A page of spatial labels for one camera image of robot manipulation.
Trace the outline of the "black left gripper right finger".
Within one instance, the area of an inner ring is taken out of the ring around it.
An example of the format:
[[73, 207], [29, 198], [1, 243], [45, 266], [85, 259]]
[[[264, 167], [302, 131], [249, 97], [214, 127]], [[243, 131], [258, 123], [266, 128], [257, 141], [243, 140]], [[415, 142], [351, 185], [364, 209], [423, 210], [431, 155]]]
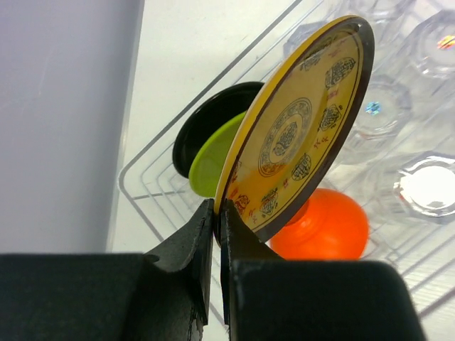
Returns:
[[265, 335], [277, 293], [269, 275], [283, 259], [262, 243], [242, 221], [232, 200], [219, 219], [223, 313], [230, 340]]

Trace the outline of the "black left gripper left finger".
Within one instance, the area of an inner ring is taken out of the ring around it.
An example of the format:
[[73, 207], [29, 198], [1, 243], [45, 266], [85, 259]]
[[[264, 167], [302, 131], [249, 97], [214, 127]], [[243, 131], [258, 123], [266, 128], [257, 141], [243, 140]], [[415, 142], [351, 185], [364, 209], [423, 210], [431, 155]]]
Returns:
[[213, 200], [149, 251], [141, 280], [142, 340], [201, 340], [208, 324]]

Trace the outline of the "green round plate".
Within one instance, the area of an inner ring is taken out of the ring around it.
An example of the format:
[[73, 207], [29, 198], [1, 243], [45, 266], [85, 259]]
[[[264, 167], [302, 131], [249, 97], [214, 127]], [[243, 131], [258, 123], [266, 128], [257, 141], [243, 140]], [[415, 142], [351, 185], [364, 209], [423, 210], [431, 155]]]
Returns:
[[188, 180], [191, 190], [201, 197], [214, 197], [225, 159], [246, 112], [218, 128], [201, 146], [194, 158]]

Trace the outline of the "yellow patterned plate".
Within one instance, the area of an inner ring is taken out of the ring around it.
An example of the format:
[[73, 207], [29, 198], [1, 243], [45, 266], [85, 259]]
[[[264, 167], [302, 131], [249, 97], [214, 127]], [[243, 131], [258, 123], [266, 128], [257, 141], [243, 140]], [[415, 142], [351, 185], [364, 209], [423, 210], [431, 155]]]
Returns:
[[214, 213], [233, 207], [260, 240], [315, 191], [363, 102], [375, 55], [371, 25], [337, 18], [310, 35], [253, 100], [227, 153]]

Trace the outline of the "black round plate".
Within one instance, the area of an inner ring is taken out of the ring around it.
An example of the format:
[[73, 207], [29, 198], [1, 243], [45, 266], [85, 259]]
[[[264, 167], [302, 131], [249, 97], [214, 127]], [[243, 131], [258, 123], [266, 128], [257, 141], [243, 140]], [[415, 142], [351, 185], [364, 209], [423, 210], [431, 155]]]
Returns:
[[172, 161], [184, 178], [202, 145], [223, 124], [248, 110], [263, 82], [242, 82], [207, 99], [185, 121], [173, 145]]

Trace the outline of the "clear dish rack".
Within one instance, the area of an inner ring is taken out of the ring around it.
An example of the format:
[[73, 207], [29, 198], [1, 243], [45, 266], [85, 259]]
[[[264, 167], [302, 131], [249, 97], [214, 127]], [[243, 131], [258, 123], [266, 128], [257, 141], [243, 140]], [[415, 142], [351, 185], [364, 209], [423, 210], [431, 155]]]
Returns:
[[[177, 133], [226, 87], [267, 81], [296, 45], [352, 1], [295, 1], [133, 157], [119, 189], [163, 240], [202, 202], [172, 162]], [[453, 1], [412, 1], [396, 21], [369, 18], [375, 64], [362, 108], [321, 187], [352, 197], [370, 222], [364, 259], [394, 266], [430, 337], [454, 329], [454, 50], [431, 41], [454, 32]]]

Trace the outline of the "orange plastic bowl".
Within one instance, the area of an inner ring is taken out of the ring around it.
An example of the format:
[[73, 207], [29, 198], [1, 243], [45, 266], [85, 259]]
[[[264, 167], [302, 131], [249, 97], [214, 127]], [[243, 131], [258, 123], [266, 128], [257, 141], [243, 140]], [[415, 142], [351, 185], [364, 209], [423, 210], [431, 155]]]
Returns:
[[368, 236], [368, 217], [354, 199], [318, 188], [269, 245], [287, 260], [357, 260]]

